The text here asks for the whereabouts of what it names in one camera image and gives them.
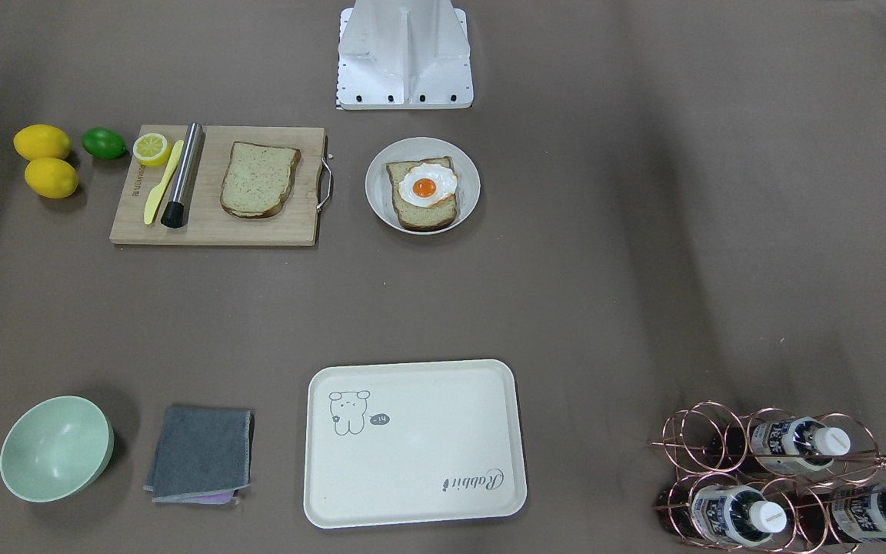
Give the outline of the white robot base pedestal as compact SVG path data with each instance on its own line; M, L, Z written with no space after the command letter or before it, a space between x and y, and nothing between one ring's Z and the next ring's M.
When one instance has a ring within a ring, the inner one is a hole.
M470 108L470 34L450 1L356 1L340 13L335 105L342 110Z

